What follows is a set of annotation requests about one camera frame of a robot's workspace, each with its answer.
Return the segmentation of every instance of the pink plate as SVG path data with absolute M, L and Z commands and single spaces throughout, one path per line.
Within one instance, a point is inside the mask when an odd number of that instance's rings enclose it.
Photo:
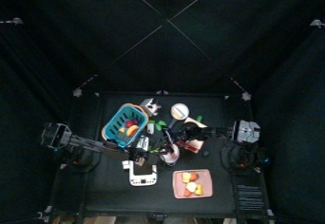
M 198 196 L 195 194 L 191 194 L 190 196 L 185 196 L 187 184 L 183 183 L 183 173 L 198 174 L 198 179 L 194 182 L 202 184 L 203 195 Z M 213 196 L 213 179 L 209 169 L 175 171 L 173 174 L 173 188 L 175 198 L 197 198 Z

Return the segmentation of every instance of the food item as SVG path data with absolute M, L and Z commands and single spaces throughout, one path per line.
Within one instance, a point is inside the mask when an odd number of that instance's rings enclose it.
M 203 185 L 201 183 L 197 184 L 197 189 L 195 189 L 194 193 L 198 196 L 203 195 Z
M 138 119 L 136 118 L 132 118 L 132 122 L 135 125 L 138 125 Z
M 198 179 L 198 174 L 195 174 L 195 173 L 190 173 L 190 178 L 189 178 L 189 180 L 190 181 L 195 181 Z
M 183 182 L 189 182 L 189 180 L 190 180 L 190 173 L 185 172 L 183 173 Z
M 118 129 L 118 131 L 119 131 L 120 133 L 126 133 L 126 128 L 124 128 L 124 127 L 120 127 L 120 128 Z
M 190 182 L 187 184 L 187 189 L 194 193 L 195 189 L 197 189 L 197 183 L 195 182 Z
M 135 125 L 132 120 L 126 121 L 126 127 L 130 128 L 132 125 Z
M 132 137 L 138 132 L 138 126 L 132 125 L 128 129 L 127 129 L 127 137 Z
M 191 195 L 191 191 L 189 189 L 185 190 L 185 196 L 189 197 Z

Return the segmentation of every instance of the black mat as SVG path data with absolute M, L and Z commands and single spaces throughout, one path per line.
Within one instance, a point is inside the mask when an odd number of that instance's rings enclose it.
M 100 96 L 102 120 L 100 127 L 112 118 L 123 103 L 140 104 L 152 95 L 107 94 Z M 171 121 L 170 107 L 174 103 L 185 103 L 189 107 L 191 118 L 198 115 L 203 117 L 202 123 L 207 126 L 223 127 L 233 124 L 235 118 L 230 114 L 238 112 L 247 115 L 243 100 L 239 98 L 225 101 L 223 96 L 154 96 L 162 104 L 162 110 L 152 119 Z M 225 110 L 227 103 L 235 104 L 238 108 Z M 198 154 L 181 150 L 181 158 L 175 166 L 158 164 L 158 183 L 152 186 L 134 187 L 130 184 L 128 172 L 122 169 L 120 158 L 116 155 L 103 155 L 102 162 L 94 169 L 87 188 L 87 212 L 131 215 L 163 213 L 167 215 L 203 215 L 226 216 L 234 212 L 233 186 L 229 173 L 221 166 L 219 150 L 225 141 L 209 139 Z M 210 155 L 203 158 L 202 152 L 209 151 Z M 187 169 L 209 169 L 213 176 L 213 196 L 195 199 L 177 199 L 173 192 L 173 172 Z

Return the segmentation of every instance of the plastic container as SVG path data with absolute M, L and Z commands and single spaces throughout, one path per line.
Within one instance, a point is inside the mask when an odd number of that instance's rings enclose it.
M 126 133 L 122 133 L 119 131 L 119 129 L 124 128 L 124 130 L 127 131 L 124 124 L 127 120 L 132 120 L 132 119 L 138 119 L 138 131 L 131 137 L 128 137 Z M 103 127 L 102 137 L 104 140 L 115 140 L 118 146 L 124 148 L 132 143 L 132 141 L 140 134 L 140 131 L 146 126 L 147 122 L 148 122 L 148 117 L 142 107 L 126 103 L 120 106 L 118 112 L 112 116 L 112 119 Z

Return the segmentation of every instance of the yellow object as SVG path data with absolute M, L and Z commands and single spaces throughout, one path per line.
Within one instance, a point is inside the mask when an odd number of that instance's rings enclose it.
M 190 173 L 185 172 L 183 173 L 183 182 L 189 182 L 189 180 L 190 180 Z
M 119 131 L 120 133 L 126 133 L 126 128 L 122 127 L 122 128 L 118 129 L 118 131 Z
M 130 137 L 132 132 L 138 130 L 138 126 L 136 125 L 132 125 L 128 129 L 127 129 L 127 136 Z
M 201 183 L 197 184 L 197 189 L 195 189 L 194 193 L 198 196 L 203 195 L 203 185 Z

